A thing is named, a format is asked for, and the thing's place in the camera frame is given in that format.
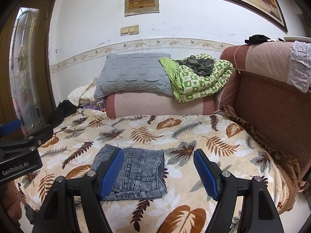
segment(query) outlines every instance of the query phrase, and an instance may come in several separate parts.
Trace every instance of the floral wallpaper border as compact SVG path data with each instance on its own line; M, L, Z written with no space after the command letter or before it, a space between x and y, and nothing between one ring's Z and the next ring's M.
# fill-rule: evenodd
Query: floral wallpaper border
M195 48L202 50L223 51L232 44L216 42L211 40L196 38L154 38L126 41L108 46L102 46L84 53L75 55L58 64L50 66L50 73L55 73L80 62L106 56L110 53L121 53L129 51L142 51L144 49L161 49L161 48Z

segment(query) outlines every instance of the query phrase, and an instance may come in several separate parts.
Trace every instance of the green patterned blanket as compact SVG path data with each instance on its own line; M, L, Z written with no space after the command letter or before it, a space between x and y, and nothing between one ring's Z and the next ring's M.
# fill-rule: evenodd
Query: green patterned blanket
M227 60L216 60L205 53L194 56L197 59L210 58L215 61L210 76L198 76L185 65L180 65L166 57L160 58L160 62L171 81L175 99L179 103L187 103L217 93L226 85L233 73L233 65Z

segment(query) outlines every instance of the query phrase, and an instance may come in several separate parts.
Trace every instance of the brown ruffle trim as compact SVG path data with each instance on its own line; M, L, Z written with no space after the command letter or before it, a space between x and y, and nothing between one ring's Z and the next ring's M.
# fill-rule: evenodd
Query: brown ruffle trim
M298 181L298 178L300 176L301 171L298 160L294 156L291 155L287 156L280 149L274 147L265 136L263 136L262 134L260 134L255 130L254 124L237 117L234 108L232 106L226 104L223 106L223 108L225 111L225 115L229 117L230 120L241 125L245 129L245 131L248 134L250 134L251 137L262 148L264 148L267 152L269 152L269 154L273 158L274 163L282 173L283 178L285 179L289 189L288 200L286 204L282 207L280 213L291 210L295 203L295 197L297 195L300 186L300 181Z

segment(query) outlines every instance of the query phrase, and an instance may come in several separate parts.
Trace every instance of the white cloth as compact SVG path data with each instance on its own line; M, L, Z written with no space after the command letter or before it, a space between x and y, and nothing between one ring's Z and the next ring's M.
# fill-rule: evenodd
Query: white cloth
M94 98L96 82L97 82L97 78L94 78L90 84L74 89L67 96L68 100L76 107L79 105L83 106L86 104L95 103L98 100L97 98Z
M306 93L311 85L311 44L295 41L290 52L287 84Z

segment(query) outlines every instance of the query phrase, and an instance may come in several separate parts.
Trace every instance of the quilted gray pillow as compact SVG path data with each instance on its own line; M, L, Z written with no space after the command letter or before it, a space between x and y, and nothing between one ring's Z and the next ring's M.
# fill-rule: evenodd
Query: quilted gray pillow
M159 62L168 53L109 54L97 80L94 97L121 91L157 92L174 96L170 80Z

